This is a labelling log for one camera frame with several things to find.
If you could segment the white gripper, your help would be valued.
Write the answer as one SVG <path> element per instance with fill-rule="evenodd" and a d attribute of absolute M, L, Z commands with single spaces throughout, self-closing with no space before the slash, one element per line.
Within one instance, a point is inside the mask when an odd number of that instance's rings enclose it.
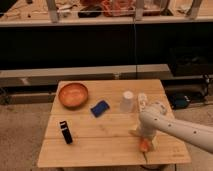
<path fill-rule="evenodd" d="M 129 133 L 133 136 L 139 137 L 140 141 L 147 139 L 150 142 L 150 150 L 153 151 L 156 149 L 157 140 L 156 140 L 156 130 L 152 128 L 147 128 L 143 125 L 135 125 L 130 130 Z"/>

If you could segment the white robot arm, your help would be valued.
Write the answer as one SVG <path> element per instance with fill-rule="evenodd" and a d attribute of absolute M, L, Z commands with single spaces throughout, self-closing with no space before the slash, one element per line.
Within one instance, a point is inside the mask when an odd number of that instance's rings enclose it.
<path fill-rule="evenodd" d="M 130 133 L 153 140 L 156 132 L 161 131 L 213 154 L 213 127 L 169 118 L 166 112 L 159 101 L 139 107 L 139 122 Z"/>

